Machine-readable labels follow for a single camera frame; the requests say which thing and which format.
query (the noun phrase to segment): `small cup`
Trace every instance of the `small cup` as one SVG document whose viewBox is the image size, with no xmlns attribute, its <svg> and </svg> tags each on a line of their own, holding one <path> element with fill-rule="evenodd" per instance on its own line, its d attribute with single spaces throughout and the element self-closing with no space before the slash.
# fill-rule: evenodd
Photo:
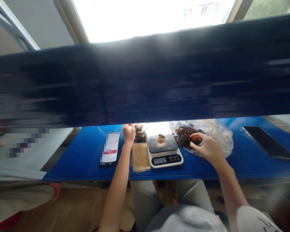
<svg viewBox="0 0 290 232">
<path fill-rule="evenodd" d="M 167 135 L 165 134 L 158 134 L 158 142 L 163 143 L 165 141 Z"/>
</svg>

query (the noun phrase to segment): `bright window light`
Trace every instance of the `bright window light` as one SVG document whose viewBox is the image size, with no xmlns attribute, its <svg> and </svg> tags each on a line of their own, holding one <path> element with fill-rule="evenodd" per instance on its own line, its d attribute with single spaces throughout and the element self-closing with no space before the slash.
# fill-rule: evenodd
<svg viewBox="0 0 290 232">
<path fill-rule="evenodd" d="M 235 0 L 73 0 L 91 43 L 223 24 Z"/>
</svg>

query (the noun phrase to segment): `wall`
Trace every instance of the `wall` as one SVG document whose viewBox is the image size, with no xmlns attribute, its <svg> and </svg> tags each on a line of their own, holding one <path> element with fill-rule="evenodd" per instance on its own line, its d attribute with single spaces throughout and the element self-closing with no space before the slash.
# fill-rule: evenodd
<svg viewBox="0 0 290 232">
<path fill-rule="evenodd" d="M 41 49 L 73 45 L 52 0 L 5 0 L 8 7 Z M 23 52 L 0 25 L 0 55 Z"/>
<path fill-rule="evenodd" d="M 0 55 L 23 52 L 13 37 L 0 25 Z"/>
<path fill-rule="evenodd" d="M 53 0 L 5 0 L 41 49 L 73 45 Z"/>
</svg>

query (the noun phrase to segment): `window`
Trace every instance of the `window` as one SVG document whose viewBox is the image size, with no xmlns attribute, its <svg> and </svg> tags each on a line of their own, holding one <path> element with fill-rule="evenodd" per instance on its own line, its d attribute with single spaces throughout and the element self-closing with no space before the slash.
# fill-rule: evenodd
<svg viewBox="0 0 290 232">
<path fill-rule="evenodd" d="M 253 0 L 244 20 L 290 13 L 290 0 Z"/>
<path fill-rule="evenodd" d="M 89 42 L 225 23 L 235 0 L 73 0 Z"/>
</svg>

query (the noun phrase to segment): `black smartphone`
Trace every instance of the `black smartphone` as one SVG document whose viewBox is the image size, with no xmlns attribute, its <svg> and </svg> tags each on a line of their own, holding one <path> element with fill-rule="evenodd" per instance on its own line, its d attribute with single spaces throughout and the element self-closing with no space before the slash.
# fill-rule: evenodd
<svg viewBox="0 0 290 232">
<path fill-rule="evenodd" d="M 113 166 L 118 160 L 118 149 L 120 141 L 120 131 L 108 134 L 100 157 L 100 166 Z"/>
<path fill-rule="evenodd" d="M 290 152 L 262 128 L 243 126 L 242 129 L 268 156 L 276 159 L 290 160 Z"/>
</svg>

